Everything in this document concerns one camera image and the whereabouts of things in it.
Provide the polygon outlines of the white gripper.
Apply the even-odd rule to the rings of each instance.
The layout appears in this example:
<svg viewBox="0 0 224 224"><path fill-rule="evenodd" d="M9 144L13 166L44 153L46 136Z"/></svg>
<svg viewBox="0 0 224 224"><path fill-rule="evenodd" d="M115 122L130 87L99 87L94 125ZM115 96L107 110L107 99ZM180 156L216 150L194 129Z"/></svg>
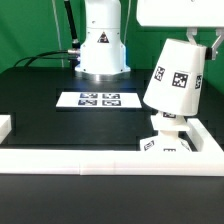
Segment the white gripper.
<svg viewBox="0 0 224 224"><path fill-rule="evenodd" d="M224 41L224 0L137 0L137 21L147 27L217 28L217 39L206 49L206 60L215 60ZM186 36L196 45L196 28Z"/></svg>

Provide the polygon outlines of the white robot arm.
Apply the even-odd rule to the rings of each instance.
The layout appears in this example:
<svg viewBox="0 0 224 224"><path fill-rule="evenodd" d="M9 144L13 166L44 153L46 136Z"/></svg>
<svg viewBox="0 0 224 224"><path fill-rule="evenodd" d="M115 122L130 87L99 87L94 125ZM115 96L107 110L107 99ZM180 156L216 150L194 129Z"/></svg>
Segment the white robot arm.
<svg viewBox="0 0 224 224"><path fill-rule="evenodd" d="M119 0L84 0L86 39L75 74L92 80L127 77L126 47L120 39ZM224 41L224 0L137 0L136 18L143 27L178 27L193 40L199 28L214 28L217 39L206 52L213 60Z"/></svg>

